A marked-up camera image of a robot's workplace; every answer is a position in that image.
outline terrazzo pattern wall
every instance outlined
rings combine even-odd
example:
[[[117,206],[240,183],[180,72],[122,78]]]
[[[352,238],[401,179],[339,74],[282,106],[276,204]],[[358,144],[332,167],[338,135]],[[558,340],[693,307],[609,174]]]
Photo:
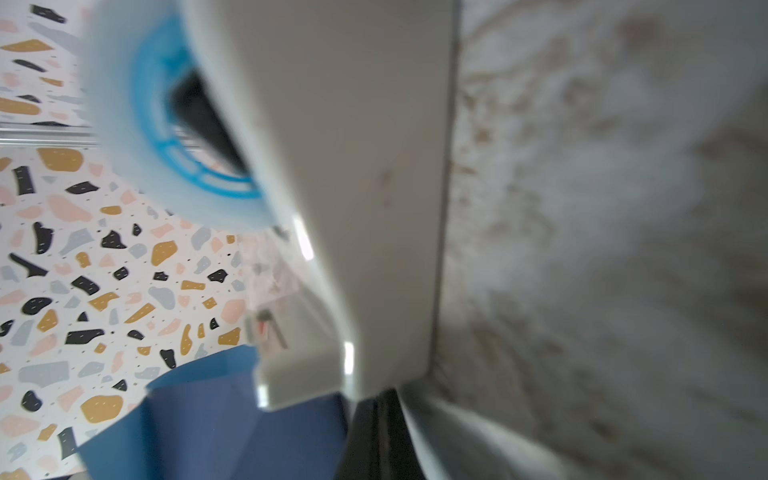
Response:
[[[1,122],[88,125],[77,68],[94,3],[0,3]]]
[[[0,5],[1,122],[88,124],[77,54],[91,3]],[[0,148],[1,480],[82,470],[76,445],[148,382],[245,340],[239,239],[153,204],[107,160]],[[263,252],[251,284],[269,296]]]

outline blue circular filter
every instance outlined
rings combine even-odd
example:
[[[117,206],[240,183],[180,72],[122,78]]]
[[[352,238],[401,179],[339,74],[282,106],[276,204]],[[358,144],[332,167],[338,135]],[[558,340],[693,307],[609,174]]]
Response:
[[[213,194],[257,199],[262,190],[251,177],[208,167],[182,145],[167,95],[194,68],[178,16],[161,24],[141,43],[133,62],[131,106],[137,126],[157,157],[186,181]]]

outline white appliance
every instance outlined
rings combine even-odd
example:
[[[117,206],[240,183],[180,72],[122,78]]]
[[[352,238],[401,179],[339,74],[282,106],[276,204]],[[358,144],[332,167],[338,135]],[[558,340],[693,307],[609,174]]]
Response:
[[[364,399],[429,367],[453,9],[102,0],[94,12],[82,77],[116,171],[189,220],[277,224],[298,246],[305,287],[262,318],[286,344],[255,372],[265,409],[337,391]],[[251,178],[183,151],[166,95],[189,65]]]

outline blue cloth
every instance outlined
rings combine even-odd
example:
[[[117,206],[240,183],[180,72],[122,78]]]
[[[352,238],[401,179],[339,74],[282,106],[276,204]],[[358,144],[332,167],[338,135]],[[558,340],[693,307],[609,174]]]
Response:
[[[266,413],[256,350],[238,346],[171,370],[133,412],[78,448],[93,480],[333,478],[346,437],[338,396]]]

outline metal strip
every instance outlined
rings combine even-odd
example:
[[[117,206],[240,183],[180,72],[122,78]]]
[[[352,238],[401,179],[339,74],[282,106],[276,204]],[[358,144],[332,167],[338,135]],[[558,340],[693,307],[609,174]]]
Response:
[[[181,143],[190,150],[200,147],[187,135],[177,132]],[[46,127],[43,125],[0,123],[0,146],[7,147],[99,147],[91,127]]]

